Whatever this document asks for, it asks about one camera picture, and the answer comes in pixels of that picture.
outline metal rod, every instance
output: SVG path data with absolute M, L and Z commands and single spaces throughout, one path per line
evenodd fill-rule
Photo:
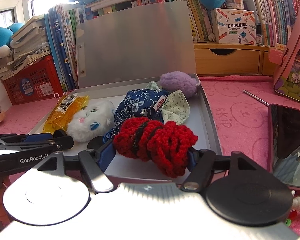
M 260 103 L 263 103 L 265 106 L 269 106 L 270 104 L 266 101 L 263 101 L 261 98 L 258 98 L 257 96 L 253 95 L 252 93 L 248 92 L 247 90 L 242 90 L 243 93 L 253 97 L 254 99 L 258 100 Z

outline smartphone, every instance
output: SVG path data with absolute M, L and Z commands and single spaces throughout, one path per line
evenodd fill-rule
M 268 171 L 300 195 L 300 110 L 270 104 Z

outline white plush toy on shelf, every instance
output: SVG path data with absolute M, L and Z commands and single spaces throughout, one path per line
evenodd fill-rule
M 114 127 L 114 112 L 111 101 L 91 102 L 85 109 L 74 114 L 66 133 L 76 142 L 88 142 L 105 135 Z

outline red plastic basket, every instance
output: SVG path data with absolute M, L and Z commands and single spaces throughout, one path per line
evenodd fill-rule
M 59 96 L 63 90 L 51 55 L 3 81 L 13 105 Z

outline wooden cabinet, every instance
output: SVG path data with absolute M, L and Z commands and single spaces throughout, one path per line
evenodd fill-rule
M 273 75 L 269 47 L 245 44 L 194 43 L 197 74 Z

